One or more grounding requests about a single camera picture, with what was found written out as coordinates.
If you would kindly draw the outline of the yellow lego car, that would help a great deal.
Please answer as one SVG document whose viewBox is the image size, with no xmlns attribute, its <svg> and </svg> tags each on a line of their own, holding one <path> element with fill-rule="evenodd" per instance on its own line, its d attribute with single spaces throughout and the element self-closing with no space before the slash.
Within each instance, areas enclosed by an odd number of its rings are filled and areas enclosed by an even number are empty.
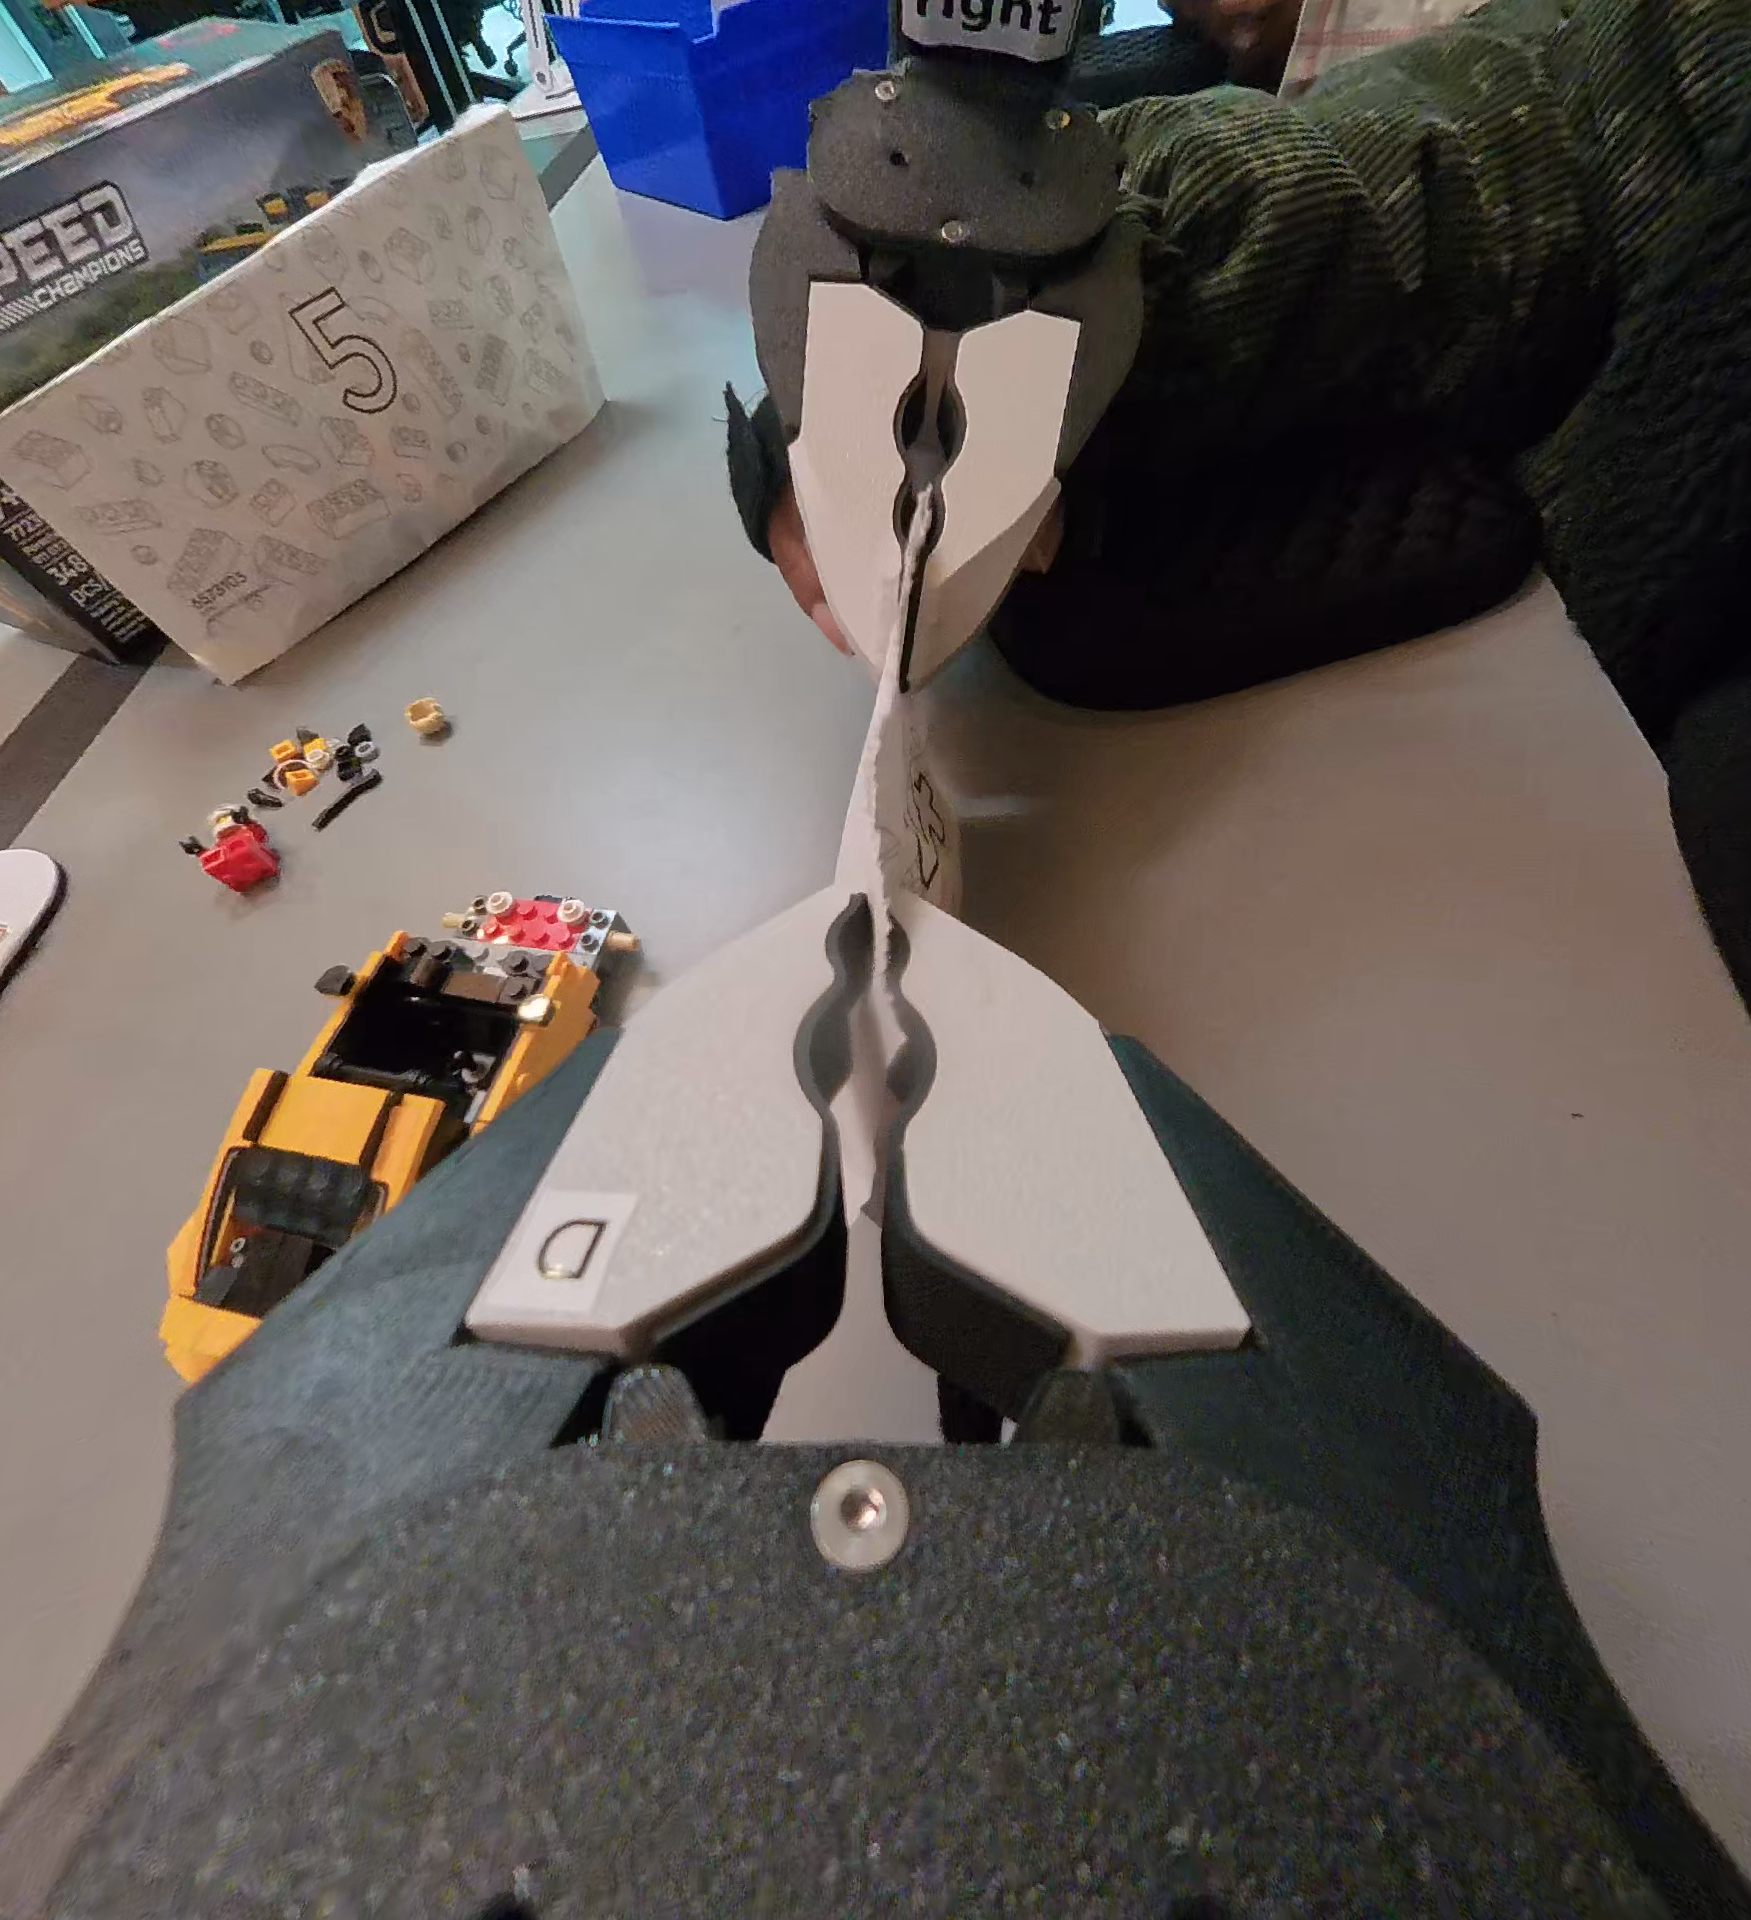
<svg viewBox="0 0 1751 1920">
<path fill-rule="evenodd" d="M 494 1124 L 600 1024 L 644 943 L 580 898 L 498 892 L 325 973 L 291 1070 L 254 1072 L 167 1252 L 158 1337 L 189 1384 Z"/>
</svg>

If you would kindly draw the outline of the small white printed paper bag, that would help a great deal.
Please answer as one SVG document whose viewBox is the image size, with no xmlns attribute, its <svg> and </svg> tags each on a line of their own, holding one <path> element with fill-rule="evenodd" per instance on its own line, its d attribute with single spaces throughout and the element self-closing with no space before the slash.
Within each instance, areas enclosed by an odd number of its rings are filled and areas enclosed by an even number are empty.
<svg viewBox="0 0 1751 1920">
<path fill-rule="evenodd" d="M 914 489 L 893 565 L 881 575 L 878 695 L 844 819 L 838 882 L 865 900 L 872 958 L 848 1015 L 848 1078 L 835 1096 L 844 1204 L 850 1218 L 884 1218 L 890 1067 L 903 1044 L 901 999 L 893 985 L 901 933 L 895 907 L 927 900 L 957 910 L 962 895 L 962 842 L 927 751 L 926 717 L 901 688 L 903 642 L 918 610 L 936 489 Z"/>
</svg>

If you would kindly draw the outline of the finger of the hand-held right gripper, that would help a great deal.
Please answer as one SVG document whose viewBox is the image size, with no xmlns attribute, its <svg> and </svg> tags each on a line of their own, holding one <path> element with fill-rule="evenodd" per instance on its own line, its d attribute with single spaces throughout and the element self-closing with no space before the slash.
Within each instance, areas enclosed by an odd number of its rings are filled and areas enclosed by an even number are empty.
<svg viewBox="0 0 1751 1920">
<path fill-rule="evenodd" d="M 927 391 L 926 346 L 920 318 L 872 284 L 810 284 L 792 489 L 840 633 L 875 668 L 909 668 L 921 600 L 903 425 Z"/>
<path fill-rule="evenodd" d="M 1061 499 L 1079 348 L 1079 320 L 1030 308 L 955 338 L 942 391 L 959 435 L 931 474 L 936 521 L 914 575 L 903 690 L 927 686 L 972 644 L 1023 575 Z"/>
</svg>

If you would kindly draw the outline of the cluster of small lego pieces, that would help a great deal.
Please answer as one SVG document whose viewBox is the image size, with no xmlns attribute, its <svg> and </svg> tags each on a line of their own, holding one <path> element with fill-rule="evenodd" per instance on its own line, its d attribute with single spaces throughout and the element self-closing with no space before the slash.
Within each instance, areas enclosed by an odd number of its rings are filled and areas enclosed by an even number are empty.
<svg viewBox="0 0 1751 1920">
<path fill-rule="evenodd" d="M 269 763 L 245 798 L 251 806 L 276 808 L 310 796 L 325 781 L 352 789 L 370 780 L 382 755 L 370 726 L 339 736 L 299 728 L 270 746 Z"/>
</svg>

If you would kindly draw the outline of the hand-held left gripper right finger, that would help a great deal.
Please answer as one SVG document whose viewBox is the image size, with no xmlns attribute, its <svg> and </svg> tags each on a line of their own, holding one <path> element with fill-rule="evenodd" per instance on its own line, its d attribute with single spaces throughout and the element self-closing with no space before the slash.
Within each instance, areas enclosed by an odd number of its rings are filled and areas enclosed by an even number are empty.
<svg viewBox="0 0 1751 1920">
<path fill-rule="evenodd" d="M 930 1254 L 1068 1362 L 1240 1349 L 1247 1308 L 1100 1021 L 934 903 L 899 903 L 895 931 L 934 1068 L 893 1169 Z"/>
</svg>

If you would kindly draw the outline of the person's right hand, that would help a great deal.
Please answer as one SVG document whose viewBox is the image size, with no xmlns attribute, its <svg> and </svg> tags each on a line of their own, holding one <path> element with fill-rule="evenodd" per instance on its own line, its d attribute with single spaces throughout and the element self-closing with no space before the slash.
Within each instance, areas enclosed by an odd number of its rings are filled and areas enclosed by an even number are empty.
<svg viewBox="0 0 1751 1920">
<path fill-rule="evenodd" d="M 797 610 L 840 655 L 852 658 L 858 650 L 829 605 L 792 486 L 783 489 L 768 515 L 766 539 L 770 561 L 789 588 Z"/>
</svg>

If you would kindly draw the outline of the large white printed paper bag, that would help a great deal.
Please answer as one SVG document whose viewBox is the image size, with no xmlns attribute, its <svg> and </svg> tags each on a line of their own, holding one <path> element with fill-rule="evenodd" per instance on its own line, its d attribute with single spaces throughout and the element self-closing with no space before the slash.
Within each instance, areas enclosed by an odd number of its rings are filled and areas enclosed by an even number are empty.
<svg viewBox="0 0 1751 1920">
<path fill-rule="evenodd" d="M 0 411 L 0 480 L 238 684 L 601 406 L 522 124 L 481 107 Z"/>
</svg>

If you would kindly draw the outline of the blue plastic storage bin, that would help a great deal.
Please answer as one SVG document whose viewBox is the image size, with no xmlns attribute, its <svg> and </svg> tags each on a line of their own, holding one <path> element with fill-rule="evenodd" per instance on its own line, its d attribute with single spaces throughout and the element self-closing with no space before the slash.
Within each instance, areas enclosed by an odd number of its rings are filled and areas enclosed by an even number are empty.
<svg viewBox="0 0 1751 1920">
<path fill-rule="evenodd" d="M 718 221 L 802 167 L 816 101 L 888 63 L 886 2 L 588 2 L 547 23 L 613 185 Z"/>
</svg>

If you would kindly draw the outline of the dark lego set box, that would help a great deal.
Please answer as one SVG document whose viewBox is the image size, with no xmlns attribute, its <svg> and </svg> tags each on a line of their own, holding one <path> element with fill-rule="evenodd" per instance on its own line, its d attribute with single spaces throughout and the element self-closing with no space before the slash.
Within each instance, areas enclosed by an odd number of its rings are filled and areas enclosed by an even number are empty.
<svg viewBox="0 0 1751 1920">
<path fill-rule="evenodd" d="M 331 23 L 204 16 L 0 101 L 0 412 L 414 148 L 397 81 Z M 0 480 L 0 621 L 105 662 L 165 644 Z"/>
</svg>

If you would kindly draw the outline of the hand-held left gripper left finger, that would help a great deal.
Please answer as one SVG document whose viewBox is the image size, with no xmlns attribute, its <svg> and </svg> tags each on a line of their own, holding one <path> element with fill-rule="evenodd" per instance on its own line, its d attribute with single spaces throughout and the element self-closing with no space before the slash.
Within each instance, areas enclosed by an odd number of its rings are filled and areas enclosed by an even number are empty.
<svg viewBox="0 0 1751 1920">
<path fill-rule="evenodd" d="M 816 894 L 606 1036 L 600 1068 L 466 1315 L 469 1337 L 645 1360 L 764 1308 L 770 1354 L 840 1313 L 834 1104 L 872 976 L 861 894 Z"/>
</svg>

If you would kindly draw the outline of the red lego assembly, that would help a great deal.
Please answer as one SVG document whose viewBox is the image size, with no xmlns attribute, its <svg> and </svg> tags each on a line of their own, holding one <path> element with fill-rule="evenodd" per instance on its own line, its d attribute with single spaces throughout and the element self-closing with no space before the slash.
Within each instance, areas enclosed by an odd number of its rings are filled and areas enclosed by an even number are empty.
<svg viewBox="0 0 1751 1920">
<path fill-rule="evenodd" d="M 203 874 L 236 895 L 273 884 L 282 872 L 267 827 L 245 803 L 216 808 L 204 829 L 179 845 Z"/>
</svg>

